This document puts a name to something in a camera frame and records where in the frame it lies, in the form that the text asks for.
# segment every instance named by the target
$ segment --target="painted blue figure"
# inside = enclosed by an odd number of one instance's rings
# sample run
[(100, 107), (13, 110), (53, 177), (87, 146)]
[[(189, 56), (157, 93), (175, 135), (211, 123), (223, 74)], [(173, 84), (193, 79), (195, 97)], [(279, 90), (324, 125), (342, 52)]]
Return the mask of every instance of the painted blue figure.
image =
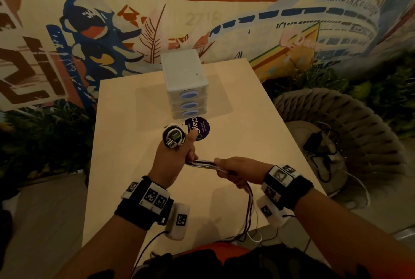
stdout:
[(103, 0), (66, 0), (62, 29), (72, 33), (74, 57), (86, 67), (88, 92), (98, 97), (100, 81), (140, 73), (137, 63), (143, 55), (127, 49), (123, 41), (138, 37), (138, 29), (117, 16)]

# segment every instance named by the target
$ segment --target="person's right hand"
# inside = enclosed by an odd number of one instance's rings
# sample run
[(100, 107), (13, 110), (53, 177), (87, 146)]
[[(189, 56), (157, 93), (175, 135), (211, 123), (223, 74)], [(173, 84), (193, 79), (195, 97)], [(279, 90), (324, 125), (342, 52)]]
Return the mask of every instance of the person's right hand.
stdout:
[(214, 162), (217, 166), (228, 171), (228, 173), (216, 171), (217, 175), (221, 178), (228, 179), (238, 188), (245, 188), (246, 181), (261, 185), (265, 175), (274, 166), (273, 164), (259, 162), (241, 156), (233, 156), (229, 159), (216, 158)]

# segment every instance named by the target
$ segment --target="person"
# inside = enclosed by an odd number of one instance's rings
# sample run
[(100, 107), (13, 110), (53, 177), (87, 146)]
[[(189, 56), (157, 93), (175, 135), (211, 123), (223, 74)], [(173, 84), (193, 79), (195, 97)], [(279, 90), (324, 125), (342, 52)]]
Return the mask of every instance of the person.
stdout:
[[(197, 130), (186, 135), (176, 149), (158, 146), (147, 178), (168, 189), (178, 177), (185, 160), (198, 159), (194, 142)], [(215, 159), (228, 171), (218, 176), (244, 188), (245, 181), (262, 184), (272, 164), (244, 158)], [(130, 278), (148, 229), (140, 218), (119, 213), (136, 212), (138, 204), (123, 199), (114, 216), (60, 270), (63, 278)], [(415, 253), (384, 231), (346, 210), (314, 188), (298, 199), (293, 212), (331, 268), (298, 249), (283, 244), (248, 251), (230, 243), (214, 243), (172, 256), (156, 256), (135, 278), (415, 278)]]

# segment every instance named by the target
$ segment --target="hand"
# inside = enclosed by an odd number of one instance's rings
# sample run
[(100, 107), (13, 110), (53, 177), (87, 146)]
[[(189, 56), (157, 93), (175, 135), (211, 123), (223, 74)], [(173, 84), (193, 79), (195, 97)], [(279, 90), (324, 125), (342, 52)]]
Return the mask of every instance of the hand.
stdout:
[(157, 148), (154, 157), (153, 167), (148, 174), (152, 182), (159, 184), (167, 189), (173, 185), (186, 160), (193, 162), (199, 157), (195, 154), (193, 143), (198, 137), (199, 132), (192, 130), (186, 135), (186, 141), (179, 148), (168, 148), (163, 140)]
[(217, 175), (221, 178), (228, 179), (239, 189), (246, 188), (246, 181), (261, 185), (265, 175), (274, 166), (241, 156), (234, 156), (229, 159), (216, 158), (214, 162), (217, 166), (228, 171), (228, 173), (216, 171)]

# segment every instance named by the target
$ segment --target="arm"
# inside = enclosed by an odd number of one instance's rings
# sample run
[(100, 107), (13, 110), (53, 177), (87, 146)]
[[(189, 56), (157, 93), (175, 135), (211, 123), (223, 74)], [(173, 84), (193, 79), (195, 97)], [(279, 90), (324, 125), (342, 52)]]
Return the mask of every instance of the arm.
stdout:
[[(234, 182), (262, 184), (272, 164), (234, 157), (215, 159), (216, 165), (230, 171), (218, 175)], [(298, 221), (319, 248), (333, 270), (342, 276), (356, 275), (364, 266), (372, 278), (409, 278), (415, 275), (415, 253), (391, 235), (346, 210), (312, 188), (294, 208)]]
[[(160, 142), (148, 174), (152, 182), (167, 189), (176, 180), (186, 158), (189, 161), (198, 158), (193, 145), (197, 135), (197, 130), (188, 133), (185, 143), (178, 149), (167, 148)], [(114, 215), (60, 270), (55, 279), (86, 279), (101, 271), (112, 272), (116, 279), (128, 279), (146, 234), (144, 229)]]

